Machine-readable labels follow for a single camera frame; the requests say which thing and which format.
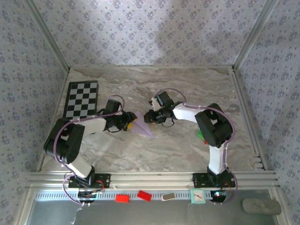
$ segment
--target black bracket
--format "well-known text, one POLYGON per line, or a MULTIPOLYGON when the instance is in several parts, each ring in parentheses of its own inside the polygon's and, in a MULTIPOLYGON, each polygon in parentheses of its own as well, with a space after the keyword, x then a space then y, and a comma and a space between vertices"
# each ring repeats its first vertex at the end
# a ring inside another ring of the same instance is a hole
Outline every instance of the black bracket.
POLYGON ((221 188, 227 182, 231 188, 235 187, 234 178, 231 173, 224 171, 219 175, 215 175, 212 180, 211 174, 207 172, 193 173, 194 188, 221 188))
MULTIPOLYGON (((96 173, 94 182, 88 187, 92 189, 102 189, 102 188, 109 188, 111 182, 111 175, 109 173, 96 173), (104 187, 102 187, 101 182, 96 182, 97 180, 100 180, 103 182, 104 187)), ((82 186, 82 183, 78 181, 75 177, 71 177, 69 181, 69 188, 86 188, 82 186)))

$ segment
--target small clock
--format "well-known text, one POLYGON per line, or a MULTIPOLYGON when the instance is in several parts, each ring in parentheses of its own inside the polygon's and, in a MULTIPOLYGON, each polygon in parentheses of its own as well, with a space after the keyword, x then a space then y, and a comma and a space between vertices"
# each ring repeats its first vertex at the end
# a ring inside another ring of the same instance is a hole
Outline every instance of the small clock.
POLYGON ((192 189, 191 202, 194 204, 204 204, 205 203, 204 190, 201 188, 192 189))

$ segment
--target black mounting plate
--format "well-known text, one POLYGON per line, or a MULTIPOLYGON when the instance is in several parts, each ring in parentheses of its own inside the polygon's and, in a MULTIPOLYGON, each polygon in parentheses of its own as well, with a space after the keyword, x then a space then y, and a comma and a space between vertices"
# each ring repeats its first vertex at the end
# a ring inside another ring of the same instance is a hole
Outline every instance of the black mounting plate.
POLYGON ((221 188, 225 181, 228 182, 231 188, 235 187, 235 182, 231 173, 227 173, 216 185, 212 185, 206 172, 193 173, 194 188, 221 188))
MULTIPOLYGON (((104 188, 109 188, 111 182, 111 175, 109 173, 96 173, 95 180, 101 180, 104 184, 104 188)), ((69 188, 85 188, 83 187, 75 177, 71 177, 69 181, 69 188)), ((93 182, 92 185, 88 188, 101 189, 102 184, 98 182, 93 182)))

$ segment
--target green object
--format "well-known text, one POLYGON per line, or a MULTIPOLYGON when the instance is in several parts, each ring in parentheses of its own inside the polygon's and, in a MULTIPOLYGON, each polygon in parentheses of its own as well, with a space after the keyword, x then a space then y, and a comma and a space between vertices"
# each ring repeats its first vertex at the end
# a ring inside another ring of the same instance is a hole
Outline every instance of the green object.
POLYGON ((203 137, 203 135, 202 135, 202 133, 201 133, 201 130, 198 131, 197 136, 198 136, 201 140, 204 141, 204 137, 203 137))

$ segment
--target wall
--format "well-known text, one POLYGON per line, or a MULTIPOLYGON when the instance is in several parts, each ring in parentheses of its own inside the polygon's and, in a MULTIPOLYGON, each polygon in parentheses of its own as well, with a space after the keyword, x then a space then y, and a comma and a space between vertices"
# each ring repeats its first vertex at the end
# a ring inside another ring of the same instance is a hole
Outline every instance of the wall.
POLYGON ((68 64, 228 65, 264 0, 35 0, 68 64))
POLYGON ((277 171, 300 224, 300 3, 279 1, 241 75, 265 157, 277 171))
POLYGON ((21 0, 0 0, 0 224, 35 171, 65 74, 21 0))

